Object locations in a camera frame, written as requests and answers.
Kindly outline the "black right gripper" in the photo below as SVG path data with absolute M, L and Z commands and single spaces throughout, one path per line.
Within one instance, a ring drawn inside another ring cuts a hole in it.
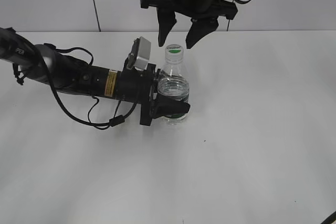
M 176 13 L 192 19 L 192 25 L 186 36 L 187 49 L 191 49 L 218 28 L 216 17 L 223 16 L 232 20 L 238 13 L 236 4 L 226 0 L 140 0 L 140 6 L 143 9 L 156 8 L 159 47 L 163 47 L 168 34 L 176 24 Z

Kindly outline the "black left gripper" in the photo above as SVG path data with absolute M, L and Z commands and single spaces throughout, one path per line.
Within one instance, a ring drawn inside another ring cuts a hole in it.
M 131 109 L 123 116 L 128 118 L 137 104 L 141 106 L 140 125 L 150 126 L 152 123 L 153 93 L 157 90 L 157 79 L 161 69 L 157 72 L 156 65 L 148 64 L 146 69 L 128 69 L 124 63 L 123 70 L 118 73 L 115 85 L 115 99 L 132 103 Z M 164 95 L 155 99 L 155 117 L 174 117 L 188 114 L 191 105 L 184 101 L 173 100 Z

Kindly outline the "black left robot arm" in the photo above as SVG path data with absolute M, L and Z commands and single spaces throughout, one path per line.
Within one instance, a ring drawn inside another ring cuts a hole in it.
M 145 126 L 163 116 L 189 112 L 188 102 L 159 93 L 160 70 L 149 63 L 151 43 L 147 39 L 134 40 L 121 71 L 97 67 L 92 60 L 85 62 L 70 55 L 79 49 L 59 49 L 49 43 L 34 45 L 13 28 L 1 28 L 1 59 L 12 64 L 17 82 L 23 85 L 28 78 L 50 86 L 58 105 L 76 122 L 106 130 L 124 123 L 138 104 L 140 124 Z M 71 114 L 60 93 L 125 101 L 132 107 L 125 115 L 115 114 L 106 123 L 93 123 Z

